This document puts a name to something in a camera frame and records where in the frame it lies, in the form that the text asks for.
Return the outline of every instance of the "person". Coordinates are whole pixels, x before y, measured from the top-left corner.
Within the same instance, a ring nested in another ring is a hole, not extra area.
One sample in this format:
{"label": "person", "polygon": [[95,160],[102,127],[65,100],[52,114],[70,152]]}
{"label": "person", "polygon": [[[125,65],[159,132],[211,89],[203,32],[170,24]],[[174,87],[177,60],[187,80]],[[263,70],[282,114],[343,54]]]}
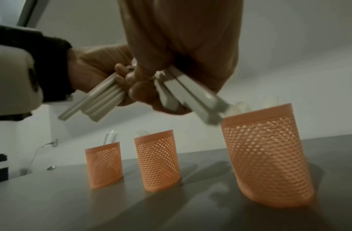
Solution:
{"label": "person", "polygon": [[[120,106],[136,101],[155,111],[163,108],[152,76],[174,64],[218,92],[238,62],[243,0],[118,0],[127,44],[73,48],[63,39],[0,25],[0,45],[28,51],[44,102],[62,101],[76,90],[89,92],[114,71],[128,95]],[[137,66],[132,71],[132,59]]]}

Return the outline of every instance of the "hand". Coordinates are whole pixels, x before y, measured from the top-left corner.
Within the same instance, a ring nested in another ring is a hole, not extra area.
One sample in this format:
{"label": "hand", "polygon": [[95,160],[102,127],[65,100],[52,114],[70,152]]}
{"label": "hand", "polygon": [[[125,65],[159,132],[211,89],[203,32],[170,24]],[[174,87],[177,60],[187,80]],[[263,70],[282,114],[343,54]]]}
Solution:
{"label": "hand", "polygon": [[67,54],[68,77],[75,90],[89,92],[115,72],[117,63],[132,64],[128,45],[70,49]]}
{"label": "hand", "polygon": [[[119,75],[134,101],[165,110],[150,78],[174,64],[218,92],[238,62],[243,0],[118,0],[135,72]],[[189,112],[185,108],[175,114]]]}

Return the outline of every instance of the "table surface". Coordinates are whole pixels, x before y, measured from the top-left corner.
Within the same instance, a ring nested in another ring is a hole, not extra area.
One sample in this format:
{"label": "table surface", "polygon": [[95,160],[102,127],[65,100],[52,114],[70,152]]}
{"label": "table surface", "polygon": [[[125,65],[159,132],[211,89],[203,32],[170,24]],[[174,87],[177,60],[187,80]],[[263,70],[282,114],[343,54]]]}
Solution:
{"label": "table surface", "polygon": [[227,151],[179,155],[182,181],[158,193],[143,188],[137,159],[124,179],[90,190],[85,165],[0,183],[4,230],[352,230],[352,135],[303,141],[317,198],[274,209],[244,197]]}

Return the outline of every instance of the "pen holder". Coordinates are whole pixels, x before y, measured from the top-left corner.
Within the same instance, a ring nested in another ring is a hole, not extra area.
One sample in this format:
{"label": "pen holder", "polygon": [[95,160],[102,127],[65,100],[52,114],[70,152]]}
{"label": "pen holder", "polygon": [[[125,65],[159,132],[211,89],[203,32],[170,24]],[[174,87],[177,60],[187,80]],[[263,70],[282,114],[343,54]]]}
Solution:
{"label": "pen holder", "polygon": [[92,189],[111,185],[123,177],[120,142],[85,150]]}
{"label": "pen holder", "polygon": [[145,190],[165,190],[180,180],[173,130],[137,137],[134,143]]}
{"label": "pen holder", "polygon": [[241,192],[271,207],[314,197],[291,104],[227,117],[221,125]]}

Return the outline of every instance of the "perforated plastic container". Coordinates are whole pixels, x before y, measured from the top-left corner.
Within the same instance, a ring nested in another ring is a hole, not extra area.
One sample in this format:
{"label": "perforated plastic container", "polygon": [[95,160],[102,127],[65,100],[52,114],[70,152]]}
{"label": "perforated plastic container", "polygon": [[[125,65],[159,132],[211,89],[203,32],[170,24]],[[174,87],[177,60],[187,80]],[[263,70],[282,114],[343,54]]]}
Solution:
{"label": "perforated plastic container", "polygon": [[291,104],[231,116],[221,127],[244,195],[279,208],[303,206],[313,199]]}
{"label": "perforated plastic container", "polygon": [[173,130],[137,137],[134,143],[147,191],[165,190],[180,180]]}
{"label": "perforated plastic container", "polygon": [[92,189],[111,185],[123,177],[120,142],[85,150]]}

